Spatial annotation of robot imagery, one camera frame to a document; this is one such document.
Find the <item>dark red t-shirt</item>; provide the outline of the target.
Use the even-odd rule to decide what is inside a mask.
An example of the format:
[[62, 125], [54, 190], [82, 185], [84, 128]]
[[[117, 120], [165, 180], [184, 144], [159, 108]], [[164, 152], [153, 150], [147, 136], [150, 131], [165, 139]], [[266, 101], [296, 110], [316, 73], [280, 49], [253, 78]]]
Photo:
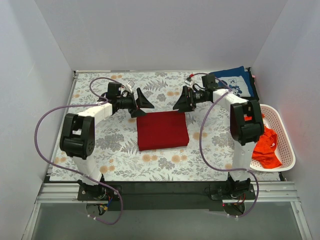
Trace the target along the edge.
[[141, 152], [186, 147], [190, 141], [183, 112], [147, 113], [137, 118], [136, 125], [137, 145]]

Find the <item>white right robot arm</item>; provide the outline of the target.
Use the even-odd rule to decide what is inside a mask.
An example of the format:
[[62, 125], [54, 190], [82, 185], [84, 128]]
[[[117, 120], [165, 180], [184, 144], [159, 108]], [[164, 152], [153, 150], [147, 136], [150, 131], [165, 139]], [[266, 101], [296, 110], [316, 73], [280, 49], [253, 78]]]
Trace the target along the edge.
[[194, 75], [184, 81], [181, 95], [173, 106], [180, 113], [192, 112], [197, 104], [211, 102], [230, 113], [230, 134], [234, 141], [232, 168], [228, 169], [226, 191], [232, 199], [237, 199], [250, 189], [254, 174], [250, 170], [252, 155], [260, 136], [264, 134], [260, 103], [257, 100], [246, 100], [234, 94], [231, 87], [221, 83], [214, 74], [202, 73], [202, 87], [196, 88]]

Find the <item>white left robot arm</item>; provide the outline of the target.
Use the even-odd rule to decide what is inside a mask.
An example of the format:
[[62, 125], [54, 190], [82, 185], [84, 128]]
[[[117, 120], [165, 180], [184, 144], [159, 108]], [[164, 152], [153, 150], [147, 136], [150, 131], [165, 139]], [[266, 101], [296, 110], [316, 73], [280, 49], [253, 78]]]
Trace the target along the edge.
[[137, 99], [132, 86], [123, 86], [118, 82], [110, 82], [107, 92], [98, 99], [97, 106], [92, 106], [78, 114], [68, 113], [64, 117], [59, 147], [75, 163], [82, 177], [78, 184], [95, 200], [106, 196], [106, 187], [99, 183], [102, 173], [92, 156], [95, 149], [95, 130], [98, 123], [114, 115], [118, 110], [128, 110], [132, 118], [143, 117], [143, 109], [153, 109], [140, 88], [136, 89]]

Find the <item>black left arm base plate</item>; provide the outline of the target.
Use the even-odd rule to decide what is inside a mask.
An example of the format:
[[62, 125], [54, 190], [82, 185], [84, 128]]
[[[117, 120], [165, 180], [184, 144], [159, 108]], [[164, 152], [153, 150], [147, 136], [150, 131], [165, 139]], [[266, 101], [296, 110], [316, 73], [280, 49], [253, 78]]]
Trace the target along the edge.
[[119, 201], [120, 197], [115, 190], [102, 185], [87, 185], [79, 186], [77, 195], [78, 201]]

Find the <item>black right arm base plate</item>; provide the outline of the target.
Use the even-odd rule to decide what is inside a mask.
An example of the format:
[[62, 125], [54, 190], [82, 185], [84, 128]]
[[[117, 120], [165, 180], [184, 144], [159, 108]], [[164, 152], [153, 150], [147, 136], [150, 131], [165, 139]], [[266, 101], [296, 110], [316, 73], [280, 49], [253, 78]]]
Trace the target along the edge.
[[253, 185], [250, 184], [247, 190], [232, 190], [226, 181], [209, 182], [204, 188], [204, 193], [211, 200], [254, 200], [256, 197]]

